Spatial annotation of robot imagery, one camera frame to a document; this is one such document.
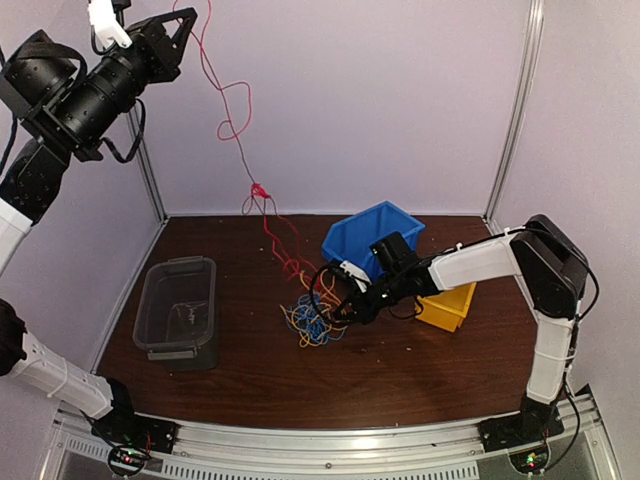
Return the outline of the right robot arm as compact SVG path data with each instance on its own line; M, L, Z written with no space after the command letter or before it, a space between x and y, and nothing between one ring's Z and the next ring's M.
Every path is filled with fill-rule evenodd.
M325 266L350 291L332 312L337 324L369 324L381 310L410 297L434 297L472 283L511 277L536 323L531 372L519 410L497 424L519 440L550 431L556 404L577 350L586 285L597 281L586 255L544 214L482 240L419 256L398 232L371 251L382 268L369 280L348 262Z

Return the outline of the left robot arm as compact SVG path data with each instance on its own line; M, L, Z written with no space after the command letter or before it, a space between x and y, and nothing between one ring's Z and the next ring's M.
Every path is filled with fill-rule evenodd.
M31 136L1 181L1 263L57 197L73 158L100 161L107 146L121 164L136 155L142 139L121 155L105 133L119 115L139 103L151 84L180 74L189 35L198 18L192 7L123 27L109 1L92 1L89 18L105 47L93 70L75 49L44 30L32 34L1 69L1 100ZM98 421L123 444L137 442L144 424L119 381L92 375L40 343L15 309L1 303L1 373L21 376Z

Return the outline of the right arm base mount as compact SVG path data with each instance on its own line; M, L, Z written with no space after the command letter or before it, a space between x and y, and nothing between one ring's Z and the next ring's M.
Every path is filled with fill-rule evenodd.
M555 417L544 420L534 414L517 412L483 420L478 431L484 451L489 453L540 443L545 438L562 434L565 429L562 421Z

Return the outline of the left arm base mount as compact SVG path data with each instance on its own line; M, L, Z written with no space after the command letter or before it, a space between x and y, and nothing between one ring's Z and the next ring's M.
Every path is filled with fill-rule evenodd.
M177 439L178 424L173 421L134 414L132 417L107 415L99 420L87 418L91 433L107 445L135 447L145 453L171 454Z

